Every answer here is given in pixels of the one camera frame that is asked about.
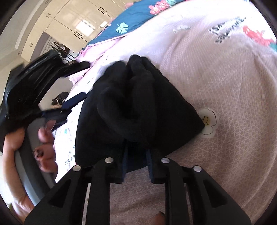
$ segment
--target finger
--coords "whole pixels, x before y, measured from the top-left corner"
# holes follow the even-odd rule
[[[164,213],[159,211],[159,213],[154,217],[153,225],[165,225]]]
[[[58,165],[53,159],[42,160],[39,165],[40,169],[46,173],[58,172]]]
[[[42,143],[54,143],[54,137],[50,131],[47,131],[44,127],[41,127],[38,131],[39,140]]]
[[[41,161],[43,159],[56,159],[56,152],[52,144],[44,144],[37,147],[33,151],[33,155],[37,161]]]
[[[53,129],[53,127],[55,126],[55,124],[56,124],[56,121],[55,120],[49,120],[47,123],[46,123],[46,125],[45,125],[45,129],[47,130],[47,131],[52,131],[52,129]]]

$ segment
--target white cabinet door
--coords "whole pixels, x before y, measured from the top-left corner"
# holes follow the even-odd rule
[[[91,24],[66,6],[58,13],[55,20],[68,27],[87,42],[94,39],[100,32],[96,24]]]
[[[79,37],[72,30],[62,25],[56,20],[53,20],[46,30],[46,33],[52,36],[59,43],[64,44],[74,52],[79,52],[80,49],[86,46],[87,42]]]
[[[31,30],[27,41],[24,45],[22,50],[21,57],[25,59],[27,62],[30,62],[32,57],[33,51],[39,41],[40,36],[42,33],[47,29],[53,19],[50,18],[48,15],[42,13],[41,16],[36,21],[33,29]]]
[[[32,30],[27,38],[27,41],[24,45],[24,48],[21,53],[21,57],[25,59],[27,62],[30,62],[32,54],[34,52],[35,46],[39,41],[42,32]]]
[[[121,9],[125,9],[125,3],[122,2],[121,0],[113,0]]]
[[[131,2],[139,2],[141,0],[118,0],[118,1],[122,1],[124,4],[126,4],[126,3],[131,3]]]
[[[54,18],[69,0],[52,0],[43,11],[45,14]]]
[[[66,7],[95,25],[96,28],[103,22],[106,21],[108,23],[111,20],[111,17],[105,14],[104,10],[99,9],[88,0],[70,0]]]
[[[37,31],[41,31],[41,33],[42,33],[47,29],[47,27],[50,25],[52,20],[53,19],[49,15],[42,13],[40,15],[40,17],[38,18],[38,20],[36,21],[33,29],[35,29]]]
[[[101,11],[108,14],[111,18],[116,18],[120,13],[123,12],[122,8],[118,6],[112,0],[89,0],[91,3],[96,5]]]

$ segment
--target white wall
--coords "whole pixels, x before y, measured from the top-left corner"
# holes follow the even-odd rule
[[[25,44],[29,32],[31,31],[31,28],[33,27],[34,23],[36,22],[39,16],[36,14],[34,15],[34,18],[32,18],[30,17],[30,15],[32,15],[32,11],[40,1],[43,0],[27,0],[22,4],[22,6],[15,12],[13,17],[10,19],[7,26],[3,30],[3,33],[0,36],[0,59],[4,58],[14,50],[21,51],[21,49],[15,48],[17,39],[26,21],[29,18],[30,20],[32,20],[29,21],[30,26],[27,29],[27,26],[29,25],[29,23],[27,23],[27,26],[25,27],[26,30],[23,30],[26,31],[26,34],[22,38],[22,44]]]

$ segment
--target metal screw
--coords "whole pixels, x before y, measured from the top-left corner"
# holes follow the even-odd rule
[[[170,159],[169,159],[169,158],[162,158],[162,159],[161,159],[161,162],[162,162],[162,163],[169,163],[169,162],[170,162]]]
[[[73,166],[73,171],[77,172],[77,171],[80,171],[81,170],[81,166],[79,165],[76,165],[76,166]]]
[[[194,170],[195,172],[201,172],[201,171],[202,171],[202,168],[201,168],[200,166],[194,166],[194,167],[193,167],[193,170]]]
[[[106,163],[112,163],[113,161],[114,161],[114,159],[111,157],[105,158]]]

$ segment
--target pink flower print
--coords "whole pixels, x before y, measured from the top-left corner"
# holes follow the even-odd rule
[[[161,0],[160,2],[156,2],[155,6],[149,6],[150,13],[153,15],[158,15],[162,11],[168,9],[170,5],[166,2],[166,0]]]
[[[133,4],[134,4],[133,2],[131,2],[131,3],[126,3],[126,4],[125,4],[125,9],[130,8]]]
[[[269,45],[271,43],[274,43],[274,41],[272,39],[265,39],[263,38],[263,33],[265,32],[264,30],[260,31],[252,31],[248,28],[248,26],[244,26],[243,28],[244,33],[250,37],[252,40],[254,40],[255,42],[257,42],[260,45],[269,47]]]

